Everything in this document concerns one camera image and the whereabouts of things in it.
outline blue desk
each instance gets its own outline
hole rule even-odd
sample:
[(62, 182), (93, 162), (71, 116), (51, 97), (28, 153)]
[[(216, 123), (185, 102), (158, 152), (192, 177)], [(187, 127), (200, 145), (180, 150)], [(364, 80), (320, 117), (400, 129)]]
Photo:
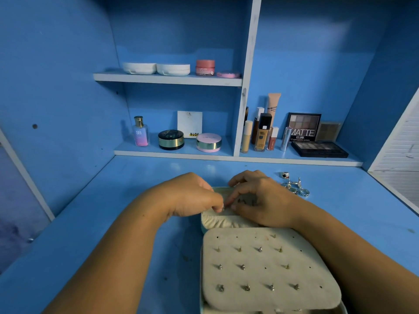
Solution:
[[(0, 312), (40, 313), (150, 186), (190, 171), (224, 186), (245, 169), (278, 181), (280, 171), (300, 176), (310, 201), (419, 275), (419, 218), (361, 168), (116, 156), (0, 275)], [(172, 217), (158, 231), (138, 313), (199, 313), (199, 221)]]

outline hand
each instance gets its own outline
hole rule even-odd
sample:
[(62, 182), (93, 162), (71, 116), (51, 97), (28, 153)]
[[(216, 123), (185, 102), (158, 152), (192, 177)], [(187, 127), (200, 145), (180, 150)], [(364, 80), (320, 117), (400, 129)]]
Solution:
[(172, 178), (144, 192), (140, 197), (163, 209), (165, 220), (170, 216), (191, 216), (210, 208), (223, 210), (223, 197), (200, 176), (187, 173)]
[(303, 199), (261, 171), (244, 171), (234, 176), (228, 185), (236, 187), (225, 201), (225, 205), (233, 204), (241, 194), (255, 194), (258, 198), (256, 206), (235, 203), (231, 209), (249, 220), (268, 227), (294, 228), (299, 218), (299, 207), (306, 204)]

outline pink powder compact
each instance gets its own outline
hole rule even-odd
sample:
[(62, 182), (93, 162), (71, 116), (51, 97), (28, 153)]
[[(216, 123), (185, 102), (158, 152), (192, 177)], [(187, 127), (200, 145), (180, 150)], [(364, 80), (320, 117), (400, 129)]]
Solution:
[(240, 73), (230, 72), (230, 71), (217, 72), (217, 77), (221, 77), (221, 78), (240, 78)]
[(197, 76), (214, 76), (215, 61), (210, 59), (197, 59), (195, 72)]
[(207, 153), (217, 152), (221, 149), (221, 137), (215, 133), (198, 134), (196, 148)]

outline white compact case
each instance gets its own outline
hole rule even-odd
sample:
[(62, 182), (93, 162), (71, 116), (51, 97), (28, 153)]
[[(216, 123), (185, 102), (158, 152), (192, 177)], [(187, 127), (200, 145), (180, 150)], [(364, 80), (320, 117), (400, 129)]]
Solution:
[(135, 75), (151, 75), (157, 71), (156, 63), (123, 63), (122, 67), (126, 73)]
[(157, 64), (157, 73), (164, 76), (186, 76), (191, 73), (190, 64)]

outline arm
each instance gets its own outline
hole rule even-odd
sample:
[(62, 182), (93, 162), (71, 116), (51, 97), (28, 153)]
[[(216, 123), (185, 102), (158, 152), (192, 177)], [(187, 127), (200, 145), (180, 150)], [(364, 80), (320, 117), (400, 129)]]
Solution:
[(418, 312), (419, 278), (326, 211), (260, 171), (240, 173), (229, 185), (237, 186), (226, 206), (239, 194), (256, 194), (256, 207), (238, 203), (232, 209), (259, 224), (298, 231), (317, 249), (359, 313)]
[(220, 212), (223, 197), (193, 173), (147, 190), (124, 209), (43, 313), (136, 313), (160, 225), (172, 215), (210, 208)]

